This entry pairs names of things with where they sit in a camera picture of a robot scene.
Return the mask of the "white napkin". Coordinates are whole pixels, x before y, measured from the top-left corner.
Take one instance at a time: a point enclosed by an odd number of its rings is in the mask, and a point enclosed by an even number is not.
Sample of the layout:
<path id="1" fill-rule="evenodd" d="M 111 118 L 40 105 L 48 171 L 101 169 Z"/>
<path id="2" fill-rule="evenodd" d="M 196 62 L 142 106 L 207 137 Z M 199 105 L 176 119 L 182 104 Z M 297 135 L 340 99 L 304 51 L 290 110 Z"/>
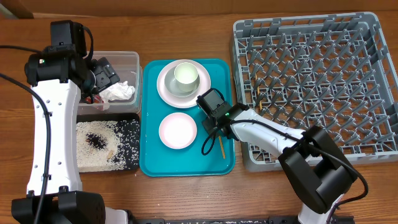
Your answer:
<path id="1" fill-rule="evenodd" d="M 136 89 L 128 85 L 128 82 L 118 82 L 99 93 L 104 102 L 114 100 L 128 100 L 135 93 Z"/>

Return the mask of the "red snack wrapper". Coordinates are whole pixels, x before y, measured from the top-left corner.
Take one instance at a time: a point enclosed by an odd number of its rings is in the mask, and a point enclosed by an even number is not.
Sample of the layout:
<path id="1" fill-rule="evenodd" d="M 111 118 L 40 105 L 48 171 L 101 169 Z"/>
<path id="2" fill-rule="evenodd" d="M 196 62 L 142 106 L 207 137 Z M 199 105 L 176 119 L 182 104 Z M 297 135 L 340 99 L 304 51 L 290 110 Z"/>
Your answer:
<path id="1" fill-rule="evenodd" d="M 99 95 L 94 95 L 92 98 L 90 96 L 88 96 L 83 100 L 83 102 L 97 110 L 101 110 L 101 111 L 104 110 L 104 106 L 103 106 L 104 101 L 102 100 L 102 98 Z"/>

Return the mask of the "pale green paper cup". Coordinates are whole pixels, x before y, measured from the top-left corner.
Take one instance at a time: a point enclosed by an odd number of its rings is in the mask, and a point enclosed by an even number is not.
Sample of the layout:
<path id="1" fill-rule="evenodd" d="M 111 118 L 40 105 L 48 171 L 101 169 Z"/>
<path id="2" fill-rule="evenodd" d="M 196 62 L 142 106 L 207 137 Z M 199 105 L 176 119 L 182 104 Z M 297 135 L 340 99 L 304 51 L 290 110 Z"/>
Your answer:
<path id="1" fill-rule="evenodd" d="M 174 70 L 178 89 L 182 92 L 195 91 L 198 87 L 199 74 L 196 66 L 190 62 L 178 64 Z"/>

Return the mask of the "pink bowl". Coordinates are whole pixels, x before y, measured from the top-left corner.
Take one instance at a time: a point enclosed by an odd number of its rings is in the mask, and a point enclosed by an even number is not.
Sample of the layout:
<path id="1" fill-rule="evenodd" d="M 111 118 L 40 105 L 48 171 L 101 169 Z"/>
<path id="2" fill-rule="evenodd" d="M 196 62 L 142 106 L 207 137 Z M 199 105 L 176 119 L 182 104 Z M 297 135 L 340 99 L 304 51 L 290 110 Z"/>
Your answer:
<path id="1" fill-rule="evenodd" d="M 159 125 L 159 137 L 164 145 L 171 149 L 185 149 L 197 136 L 197 125 L 186 113 L 167 115 Z"/>

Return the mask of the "wooden chopstick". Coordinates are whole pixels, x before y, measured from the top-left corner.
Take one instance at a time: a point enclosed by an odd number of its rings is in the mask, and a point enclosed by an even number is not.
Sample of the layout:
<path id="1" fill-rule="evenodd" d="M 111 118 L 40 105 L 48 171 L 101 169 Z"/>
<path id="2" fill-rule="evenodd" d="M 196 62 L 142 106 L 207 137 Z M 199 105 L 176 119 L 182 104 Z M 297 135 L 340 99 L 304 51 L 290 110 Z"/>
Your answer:
<path id="1" fill-rule="evenodd" d="M 218 139 L 219 139 L 219 143 L 220 143 L 221 154 L 222 154 L 222 156 L 223 156 L 223 159 L 226 159 L 226 154 L 225 154 L 225 151 L 224 151 L 224 146 L 223 146 L 222 137 L 221 137 L 221 136 L 218 136 Z"/>
<path id="2" fill-rule="evenodd" d="M 256 98 L 256 105 L 259 107 L 260 110 L 262 110 L 262 105 L 261 105 L 261 96 L 260 96 L 260 90 L 259 90 L 259 86 L 262 82 L 261 78 L 258 78 L 257 75 L 255 75 L 256 78 L 256 82 L 255 82 L 255 89 L 256 89 L 256 93 L 257 93 L 257 98 Z"/>

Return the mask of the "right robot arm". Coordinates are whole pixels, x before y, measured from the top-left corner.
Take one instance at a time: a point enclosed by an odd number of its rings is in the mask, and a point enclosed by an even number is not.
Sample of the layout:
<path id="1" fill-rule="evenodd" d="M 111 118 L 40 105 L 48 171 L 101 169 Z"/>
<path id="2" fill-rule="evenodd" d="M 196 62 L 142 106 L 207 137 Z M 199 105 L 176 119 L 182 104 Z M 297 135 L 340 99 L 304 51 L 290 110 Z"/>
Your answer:
<path id="1" fill-rule="evenodd" d="M 207 140 L 225 136 L 259 147 L 277 158 L 294 192 L 303 202 L 299 223 L 331 223 L 342 197 L 358 173 L 321 127 L 294 129 L 268 120 L 248 105 L 230 105 L 219 90 L 198 96 L 206 114 Z"/>

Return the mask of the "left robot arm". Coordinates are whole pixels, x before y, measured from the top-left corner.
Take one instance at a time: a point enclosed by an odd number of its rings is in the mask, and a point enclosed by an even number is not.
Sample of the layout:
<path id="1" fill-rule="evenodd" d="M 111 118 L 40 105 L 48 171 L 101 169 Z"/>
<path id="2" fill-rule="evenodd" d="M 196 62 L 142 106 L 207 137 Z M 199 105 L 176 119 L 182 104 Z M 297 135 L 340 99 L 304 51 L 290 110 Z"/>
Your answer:
<path id="1" fill-rule="evenodd" d="M 33 51 L 25 64 L 24 89 L 34 102 L 34 159 L 27 194 L 12 201 L 12 216 L 19 223 L 133 223 L 130 211 L 109 208 L 100 194 L 82 189 L 77 166 L 78 104 L 119 76 L 105 58 L 93 58 L 84 25 L 52 22 L 50 35 L 51 44 Z"/>

